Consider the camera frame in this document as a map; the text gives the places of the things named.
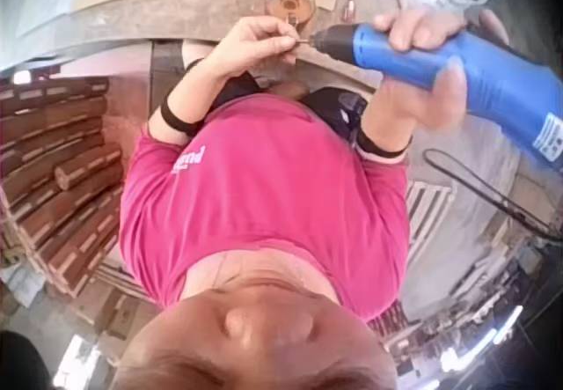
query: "rotary tool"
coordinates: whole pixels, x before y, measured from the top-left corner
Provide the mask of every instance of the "rotary tool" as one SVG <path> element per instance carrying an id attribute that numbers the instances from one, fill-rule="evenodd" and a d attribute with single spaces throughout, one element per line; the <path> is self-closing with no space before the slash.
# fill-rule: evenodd
<path id="1" fill-rule="evenodd" d="M 331 26 L 306 43 L 336 60 L 427 90 L 448 60 L 459 57 L 469 113 L 497 123 L 516 146 L 563 173 L 563 83 L 512 48 L 464 31 L 437 50 L 399 53 L 369 24 Z"/>

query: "person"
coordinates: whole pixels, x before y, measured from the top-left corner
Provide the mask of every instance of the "person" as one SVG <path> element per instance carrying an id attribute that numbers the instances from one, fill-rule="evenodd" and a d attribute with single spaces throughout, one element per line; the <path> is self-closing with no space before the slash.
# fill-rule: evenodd
<path id="1" fill-rule="evenodd" d="M 374 21 L 396 51 L 439 48 L 465 25 L 424 10 Z M 463 63 L 451 58 L 432 92 L 386 77 L 337 124 L 323 119 L 334 95 L 314 92 L 307 107 L 252 89 L 246 71 L 294 63 L 298 38 L 277 18 L 242 18 L 150 117 L 121 201 L 121 251 L 165 309 L 128 346 L 115 390 L 395 388 L 366 322 L 406 271 L 407 147 L 418 124 L 464 118 Z M 339 133 L 353 113 L 355 130 Z"/>

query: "wooden block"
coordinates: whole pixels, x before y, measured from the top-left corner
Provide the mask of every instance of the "wooden block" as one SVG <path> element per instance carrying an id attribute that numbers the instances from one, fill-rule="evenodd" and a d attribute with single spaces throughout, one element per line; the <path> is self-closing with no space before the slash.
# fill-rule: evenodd
<path id="1" fill-rule="evenodd" d="M 0 154 L 0 172 L 5 177 L 25 163 L 54 148 L 78 138 L 95 135 L 102 129 L 101 117 L 72 123 L 69 126 L 49 130 L 45 133 L 16 142 Z"/>
<path id="2" fill-rule="evenodd" d="M 0 145 L 3 150 L 17 141 L 57 129 L 90 117 L 100 117 L 106 111 L 106 99 L 80 99 L 43 107 L 30 113 L 4 117 L 0 120 Z"/>
<path id="3" fill-rule="evenodd" d="M 33 189 L 53 177 L 55 167 L 64 161 L 77 157 L 90 148 L 104 143 L 101 134 L 79 138 L 68 142 L 25 164 L 2 179 L 0 198 L 4 207 L 10 208 L 15 202 L 29 194 Z"/>
<path id="4" fill-rule="evenodd" d="M 77 211 L 57 232 L 37 250 L 37 255 L 43 262 L 49 264 L 55 254 L 72 236 L 80 225 L 92 216 L 100 207 L 106 206 L 113 196 L 110 190 L 102 192 L 98 197 Z"/>
<path id="5" fill-rule="evenodd" d="M 56 182 L 61 189 L 69 190 L 90 174 L 97 172 L 121 157 L 117 143 L 92 148 L 55 168 Z"/>
<path id="6" fill-rule="evenodd" d="M 112 199 L 106 206 L 82 221 L 49 262 L 49 267 L 57 274 L 63 275 L 79 255 L 86 254 L 92 247 L 95 247 L 96 239 L 100 234 L 106 236 L 119 224 L 118 208 L 119 200 Z"/>
<path id="7" fill-rule="evenodd" d="M 21 223 L 19 234 L 22 241 L 31 249 L 37 250 L 78 209 L 104 189 L 121 181 L 121 176 L 121 164 L 114 163 L 75 188 L 62 191 Z"/>
<path id="8" fill-rule="evenodd" d="M 113 316 L 106 329 L 106 332 L 118 339 L 126 340 L 129 330 L 133 325 L 136 310 L 139 306 L 139 299 L 131 298 L 130 296 L 124 297 L 116 306 L 117 312 Z"/>
<path id="9" fill-rule="evenodd" d="M 100 280 L 89 282 L 69 306 L 99 333 L 106 329 L 122 293 Z"/>
<path id="10" fill-rule="evenodd" d="M 19 200 L 12 207 L 6 207 L 6 216 L 12 223 L 17 224 L 60 192 L 61 188 L 56 184 L 56 181 L 49 180 L 24 196 L 23 199 Z"/>
<path id="11" fill-rule="evenodd" d="M 110 249 L 117 242 L 119 232 L 119 214 L 115 214 L 111 223 L 103 231 L 97 233 L 96 239 L 86 252 L 78 251 L 72 261 L 63 264 L 56 274 L 70 287 L 74 288 L 80 281 L 81 276 L 92 271 L 101 262 L 102 257 L 107 255 Z"/>
<path id="12" fill-rule="evenodd" d="M 107 77 L 62 77 L 25 85 L 3 85 L 0 86 L 0 115 L 5 117 L 66 99 L 101 96 L 108 87 Z"/>
<path id="13" fill-rule="evenodd" d="M 112 337 L 107 332 L 102 333 L 99 338 L 99 348 L 112 366 L 116 367 L 119 364 L 125 348 L 127 348 L 135 336 L 159 314 L 160 309 L 156 305 L 141 300 L 136 309 L 135 317 L 133 318 L 133 323 L 129 329 L 126 341 Z"/>
<path id="14" fill-rule="evenodd" d="M 98 270 L 94 271 L 93 276 L 119 289 L 121 292 L 125 293 L 126 295 L 132 296 L 134 298 L 146 300 L 147 302 L 153 302 L 153 300 L 145 293 L 144 289 L 138 284 L 131 284 L 124 281 L 116 280 L 114 277 L 110 277 L 107 274 L 102 273 Z"/>

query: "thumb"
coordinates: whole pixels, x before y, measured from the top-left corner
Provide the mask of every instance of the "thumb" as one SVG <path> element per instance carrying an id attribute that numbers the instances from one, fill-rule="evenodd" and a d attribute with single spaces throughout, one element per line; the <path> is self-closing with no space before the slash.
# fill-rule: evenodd
<path id="1" fill-rule="evenodd" d="M 447 128 L 461 122 L 467 107 L 467 79 L 462 60 L 453 56 L 434 81 L 429 101 L 429 127 Z"/>
<path id="2" fill-rule="evenodd" d="M 291 36 L 275 36 L 255 43 L 252 50 L 258 58 L 266 58 L 290 51 L 296 45 L 296 39 Z"/>

